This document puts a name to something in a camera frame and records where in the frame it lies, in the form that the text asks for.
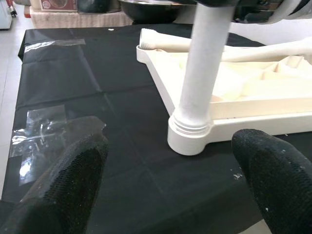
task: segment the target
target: clear tape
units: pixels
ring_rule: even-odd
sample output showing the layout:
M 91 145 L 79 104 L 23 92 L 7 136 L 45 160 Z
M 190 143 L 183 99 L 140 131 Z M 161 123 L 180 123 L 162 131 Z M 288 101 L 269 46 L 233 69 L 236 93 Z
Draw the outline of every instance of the clear tape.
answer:
M 93 116 L 66 120 L 63 105 L 29 111 L 26 128 L 13 131 L 10 148 L 10 157 L 22 157 L 19 184 L 37 180 L 67 146 L 104 127 Z
M 85 45 L 86 42 L 84 39 L 71 39 L 71 40 L 53 40 L 53 41 L 46 41 L 40 42 L 33 45 L 28 45 L 25 47 L 24 53 L 27 53 L 31 50 L 37 50 L 42 47 L 50 46 L 50 45 L 57 45 L 57 46 L 73 46 L 73 45 Z

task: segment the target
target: white rod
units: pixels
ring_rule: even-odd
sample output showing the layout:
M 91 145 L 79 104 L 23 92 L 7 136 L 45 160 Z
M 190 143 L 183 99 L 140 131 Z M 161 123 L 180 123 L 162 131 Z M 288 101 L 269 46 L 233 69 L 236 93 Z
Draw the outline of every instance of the white rod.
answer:
M 198 134 L 210 126 L 210 100 L 234 9 L 197 4 L 180 104 L 173 116 L 186 134 Z

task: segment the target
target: black tablecloth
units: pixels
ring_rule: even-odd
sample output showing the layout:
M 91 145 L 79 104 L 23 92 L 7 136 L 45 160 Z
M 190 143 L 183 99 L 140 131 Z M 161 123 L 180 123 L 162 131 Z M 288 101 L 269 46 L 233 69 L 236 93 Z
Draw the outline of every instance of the black tablecloth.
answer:
M 144 64 L 136 60 L 142 27 L 190 37 L 189 25 L 26 31 L 14 129 L 28 110 L 63 104 L 67 119 L 97 116 L 107 124 L 110 152 L 89 221 L 89 234 L 235 234 L 261 215 L 231 152 L 230 142 L 209 144 L 193 157 L 166 141 L 168 113 Z M 43 41 L 85 39 L 85 45 Z M 259 46 L 230 34 L 229 45 Z M 311 133 L 283 136 L 309 156 Z M 32 183 L 19 186 L 21 157 L 8 161 L 3 200 L 18 202 Z

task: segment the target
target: tiled floor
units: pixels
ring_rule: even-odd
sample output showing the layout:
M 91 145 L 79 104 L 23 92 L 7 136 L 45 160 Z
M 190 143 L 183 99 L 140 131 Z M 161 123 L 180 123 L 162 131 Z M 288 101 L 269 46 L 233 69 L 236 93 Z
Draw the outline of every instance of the tiled floor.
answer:
M 20 84 L 21 60 L 18 52 L 25 30 L 33 28 L 31 19 L 24 17 L 24 7 L 15 7 L 18 16 L 13 19 L 10 30 L 0 30 L 0 196 Z

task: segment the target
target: cardboard box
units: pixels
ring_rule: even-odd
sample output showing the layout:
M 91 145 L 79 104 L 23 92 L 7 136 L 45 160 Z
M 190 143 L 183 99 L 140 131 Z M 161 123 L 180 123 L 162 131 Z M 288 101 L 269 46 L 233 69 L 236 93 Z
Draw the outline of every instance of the cardboard box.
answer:
M 77 11 L 77 0 L 40 0 L 42 11 Z

